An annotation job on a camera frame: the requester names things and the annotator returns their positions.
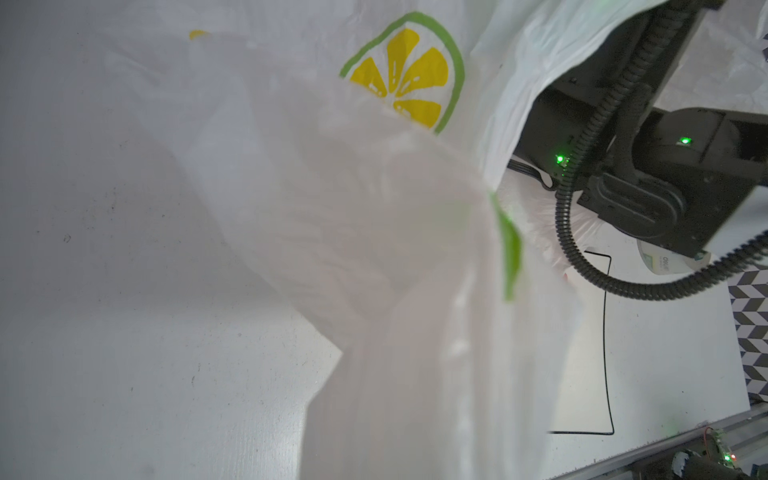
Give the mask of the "white plastic bag lemon print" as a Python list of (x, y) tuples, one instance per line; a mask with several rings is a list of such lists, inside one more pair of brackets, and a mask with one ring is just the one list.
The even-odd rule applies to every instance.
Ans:
[(342, 353), (304, 479), (535, 479), (582, 310), (495, 191), (536, 96), (648, 1), (131, 1), (130, 110)]

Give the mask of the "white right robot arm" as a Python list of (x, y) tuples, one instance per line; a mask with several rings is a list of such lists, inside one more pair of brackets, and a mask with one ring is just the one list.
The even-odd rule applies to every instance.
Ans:
[(767, 118), (654, 106), (694, 31), (717, 1), (668, 1), (624, 21), (534, 101), (510, 170), (555, 196), (567, 262), (592, 285), (649, 301), (686, 298), (767, 257), (767, 231), (679, 280), (643, 284), (601, 273), (578, 247), (579, 205), (620, 232), (692, 258), (710, 250), (747, 198), (767, 189)]

